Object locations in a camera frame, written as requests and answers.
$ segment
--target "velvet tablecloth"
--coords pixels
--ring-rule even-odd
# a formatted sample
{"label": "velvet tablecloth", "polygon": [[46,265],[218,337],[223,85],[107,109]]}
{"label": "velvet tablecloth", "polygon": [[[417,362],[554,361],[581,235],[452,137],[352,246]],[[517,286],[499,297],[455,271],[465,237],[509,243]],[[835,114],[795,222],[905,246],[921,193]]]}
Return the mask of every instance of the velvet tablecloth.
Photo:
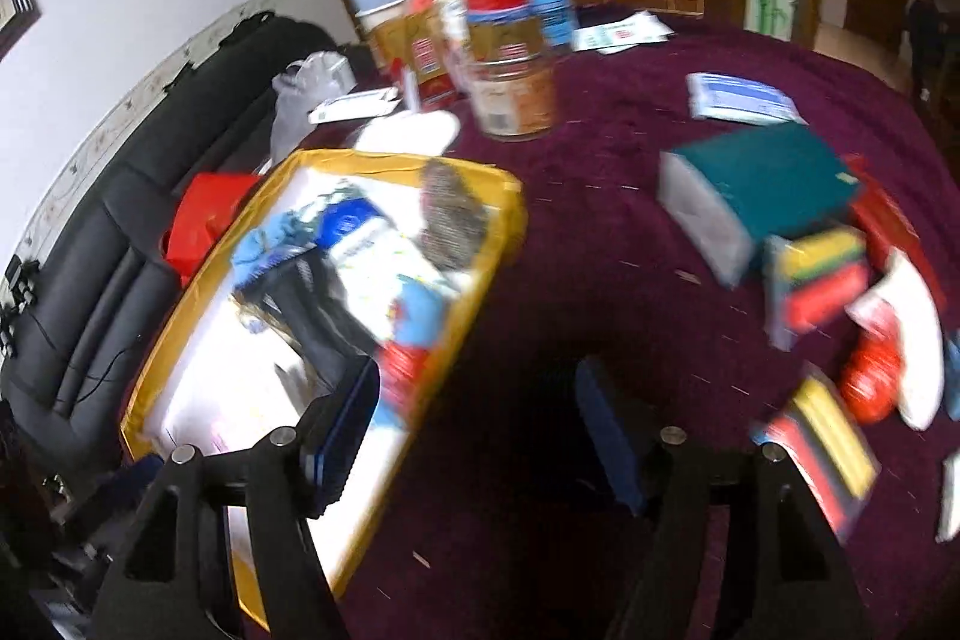
{"label": "velvet tablecloth", "polygon": [[[671,25],[667,44],[560,63],[562,123],[540,139],[487,139],[469,107],[458,108],[464,129],[451,154],[520,178],[527,241],[501,268],[344,595],[354,637],[603,636],[649,530],[604,497],[569,396],[575,357],[600,353],[664,422],[740,448],[752,421],[795,389],[804,360],[838,376],[857,338],[846,317],[792,353],[770,348],[760,279],[722,289],[656,204],[661,150],[738,127],[690,119],[688,73],[774,85],[835,152],[865,154],[940,276],[944,325],[958,325],[960,193],[907,100],[790,44]],[[939,413],[920,434],[893,415],[867,436],[883,471],[847,551],[882,638],[922,609],[960,557],[960,540],[934,542],[941,461],[960,446],[960,424]],[[722,557],[711,550],[706,571]],[[709,626],[698,608],[690,636]]]}

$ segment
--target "picture frame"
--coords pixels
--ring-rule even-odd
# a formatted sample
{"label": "picture frame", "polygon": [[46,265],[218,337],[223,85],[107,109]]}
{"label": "picture frame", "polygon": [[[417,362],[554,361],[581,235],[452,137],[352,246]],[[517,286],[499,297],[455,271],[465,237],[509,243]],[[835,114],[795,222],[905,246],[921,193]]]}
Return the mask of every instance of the picture frame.
{"label": "picture frame", "polygon": [[0,59],[39,16],[34,0],[0,0]]}

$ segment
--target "green notebook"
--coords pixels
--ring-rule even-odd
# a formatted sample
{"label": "green notebook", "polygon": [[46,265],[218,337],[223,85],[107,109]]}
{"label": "green notebook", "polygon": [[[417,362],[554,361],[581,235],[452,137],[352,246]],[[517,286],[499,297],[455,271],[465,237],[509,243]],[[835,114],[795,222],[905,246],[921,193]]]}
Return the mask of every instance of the green notebook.
{"label": "green notebook", "polygon": [[807,125],[734,131],[661,153],[659,202],[727,287],[771,234],[843,218],[859,181]]}

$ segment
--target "black cable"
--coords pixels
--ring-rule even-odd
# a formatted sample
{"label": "black cable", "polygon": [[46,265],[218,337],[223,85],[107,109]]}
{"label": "black cable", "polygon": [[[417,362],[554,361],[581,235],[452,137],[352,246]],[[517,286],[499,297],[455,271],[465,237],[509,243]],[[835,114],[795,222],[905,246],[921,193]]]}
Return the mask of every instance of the black cable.
{"label": "black cable", "polygon": [[47,344],[50,345],[50,349],[53,350],[54,353],[56,353],[56,355],[58,356],[59,359],[61,359],[61,360],[63,360],[64,362],[66,362],[67,367],[69,367],[70,369],[73,369],[74,372],[80,372],[80,375],[82,375],[83,378],[85,378],[85,379],[87,379],[87,380],[95,380],[95,381],[96,381],[96,383],[94,384],[94,386],[93,386],[92,389],[90,389],[87,393],[83,394],[83,396],[80,396],[80,398],[77,399],[77,401],[73,403],[73,404],[74,404],[74,407],[75,407],[76,405],[79,405],[80,402],[83,402],[83,401],[86,400],[86,399],[90,399],[90,396],[93,396],[93,393],[94,393],[97,389],[99,389],[99,387],[101,386],[101,384],[104,384],[104,383],[123,383],[123,381],[125,381],[125,380],[123,380],[122,378],[118,378],[118,379],[116,379],[116,380],[107,380],[107,375],[109,375],[110,370],[112,370],[114,363],[116,363],[116,361],[117,361],[117,359],[119,359],[119,357],[123,356],[123,354],[126,353],[128,350],[132,350],[133,348],[136,348],[136,347],[139,345],[139,339],[136,340],[135,342],[131,343],[130,345],[127,345],[127,347],[121,348],[120,350],[118,350],[118,351],[116,352],[116,354],[113,356],[113,358],[110,359],[110,362],[109,362],[109,364],[107,365],[107,369],[104,370],[104,373],[103,373],[103,374],[101,374],[101,375],[91,375],[91,374],[88,374],[88,372],[84,372],[82,369],[80,369],[80,367],[72,365],[72,363],[70,363],[69,358],[66,357],[66,356],[64,356],[64,354],[62,354],[61,352],[59,352],[59,348],[57,348],[56,345],[54,345],[54,340],[52,340],[52,339],[50,338],[49,333],[47,333],[47,330],[46,330],[45,328],[43,328],[43,324],[40,323],[40,321],[37,320],[37,316],[35,316],[35,314],[31,313],[29,309],[24,309],[23,313],[24,313],[24,314],[27,314],[28,316],[30,316],[30,319],[31,319],[32,321],[34,321],[35,324],[37,324],[37,329],[40,329],[40,333],[42,334],[43,338],[46,339]]}

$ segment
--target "metal screw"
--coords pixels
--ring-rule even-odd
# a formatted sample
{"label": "metal screw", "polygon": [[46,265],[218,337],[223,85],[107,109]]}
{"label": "metal screw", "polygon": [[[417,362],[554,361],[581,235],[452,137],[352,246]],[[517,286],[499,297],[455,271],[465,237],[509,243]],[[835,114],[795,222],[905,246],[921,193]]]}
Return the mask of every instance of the metal screw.
{"label": "metal screw", "polygon": [[170,458],[175,464],[185,464],[196,455],[197,449],[193,445],[178,445],[174,448],[174,452],[170,453]]}
{"label": "metal screw", "polygon": [[270,442],[277,446],[289,445],[296,439],[296,429],[292,426],[281,426],[270,432]]}
{"label": "metal screw", "polygon": [[775,464],[786,458],[784,447],[776,442],[764,442],[763,447],[760,448],[760,453],[763,453],[763,458],[766,458],[767,461],[773,461]]}
{"label": "metal screw", "polygon": [[683,445],[686,442],[686,432],[679,426],[664,426],[661,429],[661,440],[667,445]]}

